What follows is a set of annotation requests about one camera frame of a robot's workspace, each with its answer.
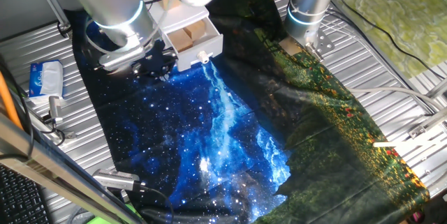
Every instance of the metal grating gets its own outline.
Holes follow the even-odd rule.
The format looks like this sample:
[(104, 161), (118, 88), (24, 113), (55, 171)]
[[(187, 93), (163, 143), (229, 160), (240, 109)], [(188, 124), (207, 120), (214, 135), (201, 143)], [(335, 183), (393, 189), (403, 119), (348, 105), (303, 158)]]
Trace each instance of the metal grating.
[[(66, 140), (61, 149), (90, 174), (99, 168), (114, 168), (103, 129), (76, 65), (71, 41), (59, 34), (56, 24), (0, 43), (0, 54), (25, 91), (28, 91), (31, 63), (60, 60), (64, 66), (64, 101), (61, 104), (64, 122), (58, 129), (76, 134), (76, 138)], [(43, 116), (49, 107), (46, 103), (32, 106), (32, 109)], [(48, 189), (43, 193), (53, 220), (63, 223), (75, 205)]]

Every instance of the galaxy print fabric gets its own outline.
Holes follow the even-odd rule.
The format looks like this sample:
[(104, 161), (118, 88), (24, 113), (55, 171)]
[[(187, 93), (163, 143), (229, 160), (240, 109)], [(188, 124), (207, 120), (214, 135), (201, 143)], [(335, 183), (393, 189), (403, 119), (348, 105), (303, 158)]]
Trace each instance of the galaxy print fabric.
[[(169, 195), (177, 214), (203, 211), (207, 223), (252, 222), (282, 203), (283, 195), (273, 195), (290, 176), (284, 143), (258, 123), (212, 62), (171, 76), (148, 87), (134, 80), (139, 91), (132, 97), (96, 109), (121, 119), (103, 121), (105, 132), (113, 129), (113, 156), (122, 158), (117, 168)], [(139, 200), (165, 204), (148, 195)]]

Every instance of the black keyboard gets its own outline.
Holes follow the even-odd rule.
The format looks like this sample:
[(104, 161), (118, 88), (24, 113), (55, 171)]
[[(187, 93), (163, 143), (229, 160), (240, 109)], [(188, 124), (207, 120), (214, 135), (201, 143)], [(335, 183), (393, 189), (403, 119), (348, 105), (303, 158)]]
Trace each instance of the black keyboard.
[(0, 223), (50, 224), (42, 190), (34, 181), (0, 165)]

